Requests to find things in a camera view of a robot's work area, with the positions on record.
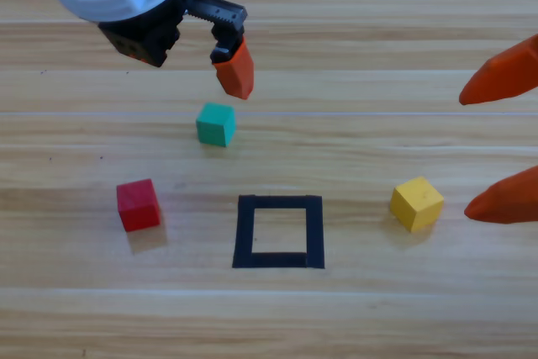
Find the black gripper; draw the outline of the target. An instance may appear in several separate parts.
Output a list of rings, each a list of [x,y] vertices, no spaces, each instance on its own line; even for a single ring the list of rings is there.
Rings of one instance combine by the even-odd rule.
[[[246,100],[254,89],[255,65],[244,37],[247,12],[242,5],[226,0],[165,0],[137,17],[98,27],[119,53],[160,67],[179,39],[177,26],[186,14],[214,24],[216,46],[210,59],[216,77],[228,95]]]

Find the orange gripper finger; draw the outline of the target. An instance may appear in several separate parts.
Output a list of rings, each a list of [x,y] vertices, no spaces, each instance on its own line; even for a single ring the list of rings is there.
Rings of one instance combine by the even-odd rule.
[[[537,35],[488,59],[459,96],[461,105],[514,98],[537,87]]]
[[[467,205],[464,214],[496,224],[536,222],[537,166],[494,183]]]

